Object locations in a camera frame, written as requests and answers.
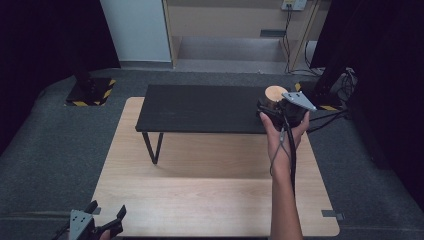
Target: light wooden tabletop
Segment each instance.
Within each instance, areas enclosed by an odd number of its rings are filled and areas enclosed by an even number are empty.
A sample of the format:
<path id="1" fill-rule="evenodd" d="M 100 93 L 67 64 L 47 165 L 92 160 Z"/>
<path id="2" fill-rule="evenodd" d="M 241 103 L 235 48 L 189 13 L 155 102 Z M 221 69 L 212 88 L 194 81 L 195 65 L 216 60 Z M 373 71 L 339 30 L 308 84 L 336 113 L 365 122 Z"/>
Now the light wooden tabletop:
<path id="1" fill-rule="evenodd" d="M 122 237 L 269 236 L 271 177 L 265 135 L 165 133 L 158 165 L 135 131 L 144 98 L 127 100 L 93 200 L 96 225 L 125 204 Z M 149 134 L 153 148 L 158 134 Z M 335 236 L 334 217 L 305 134 L 297 150 L 296 202 L 304 236 Z"/>

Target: gray floor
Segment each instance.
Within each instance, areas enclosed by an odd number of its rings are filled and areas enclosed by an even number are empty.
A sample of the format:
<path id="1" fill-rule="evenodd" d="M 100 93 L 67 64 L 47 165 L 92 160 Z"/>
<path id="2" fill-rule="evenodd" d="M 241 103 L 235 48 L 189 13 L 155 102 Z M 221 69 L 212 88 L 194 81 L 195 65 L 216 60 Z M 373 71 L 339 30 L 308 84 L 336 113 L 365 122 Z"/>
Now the gray floor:
<path id="1" fill-rule="evenodd" d="M 0 157 L 0 239 L 48 239 L 71 209 L 89 203 L 125 100 L 144 96 L 149 83 L 292 86 L 317 79 L 283 74 L 282 55 L 275 40 L 191 38 L 175 68 L 132 63 L 94 72 L 117 80 L 103 107 L 65 107 L 72 77 L 48 87 Z M 298 68 L 306 69 L 304 62 Z M 345 216 L 334 239 L 424 239 L 423 212 L 391 170 L 370 161 L 350 120 L 336 120 L 309 137 L 333 208 Z"/>

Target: electrical outlet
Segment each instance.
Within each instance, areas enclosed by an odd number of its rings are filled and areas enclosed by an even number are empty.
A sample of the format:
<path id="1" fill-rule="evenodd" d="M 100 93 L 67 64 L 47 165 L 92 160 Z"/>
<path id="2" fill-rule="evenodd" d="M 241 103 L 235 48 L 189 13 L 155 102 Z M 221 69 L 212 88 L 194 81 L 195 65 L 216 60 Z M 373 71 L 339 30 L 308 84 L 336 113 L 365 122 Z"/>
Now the electrical outlet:
<path id="1" fill-rule="evenodd" d="M 287 10 L 287 9 L 289 9 L 288 5 L 291 5 L 290 9 L 293 10 L 293 6 L 294 6 L 295 2 L 296 2 L 296 0 L 284 0 L 283 4 L 281 4 L 281 9 Z"/>
<path id="2" fill-rule="evenodd" d="M 305 9 L 306 2 L 308 0 L 284 0 L 283 4 L 281 5 L 282 10 L 288 10 L 288 5 L 291 4 L 290 10 L 293 11 L 302 11 Z"/>

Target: black table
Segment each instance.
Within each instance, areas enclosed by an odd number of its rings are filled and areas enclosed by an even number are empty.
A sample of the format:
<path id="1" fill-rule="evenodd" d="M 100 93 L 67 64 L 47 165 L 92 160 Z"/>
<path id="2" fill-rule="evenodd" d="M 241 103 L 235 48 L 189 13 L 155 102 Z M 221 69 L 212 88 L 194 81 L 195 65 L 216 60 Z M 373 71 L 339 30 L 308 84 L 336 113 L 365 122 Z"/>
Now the black table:
<path id="1" fill-rule="evenodd" d="M 136 131 L 157 164 L 164 132 L 264 134 L 256 104 L 266 87 L 149 85 Z M 149 132 L 159 132 L 156 153 Z"/>

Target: white wall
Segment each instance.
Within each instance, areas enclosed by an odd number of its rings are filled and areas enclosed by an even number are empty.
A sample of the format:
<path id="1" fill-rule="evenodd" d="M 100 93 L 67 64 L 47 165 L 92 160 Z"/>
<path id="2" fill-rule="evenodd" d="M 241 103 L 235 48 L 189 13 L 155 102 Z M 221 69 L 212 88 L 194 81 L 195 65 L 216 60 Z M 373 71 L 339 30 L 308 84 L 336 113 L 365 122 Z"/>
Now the white wall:
<path id="1" fill-rule="evenodd" d="M 171 62 L 162 0 L 101 0 L 120 61 Z"/>

